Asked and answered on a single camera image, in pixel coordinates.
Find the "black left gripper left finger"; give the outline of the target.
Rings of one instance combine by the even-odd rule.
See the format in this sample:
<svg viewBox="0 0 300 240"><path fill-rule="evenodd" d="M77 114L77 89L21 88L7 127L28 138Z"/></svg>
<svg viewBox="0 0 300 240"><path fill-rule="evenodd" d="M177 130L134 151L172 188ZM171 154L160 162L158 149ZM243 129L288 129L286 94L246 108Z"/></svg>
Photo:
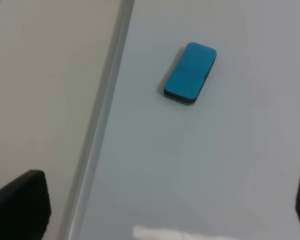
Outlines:
<svg viewBox="0 0 300 240"><path fill-rule="evenodd" d="M25 172L0 189L0 240L41 240L51 214L45 173Z"/></svg>

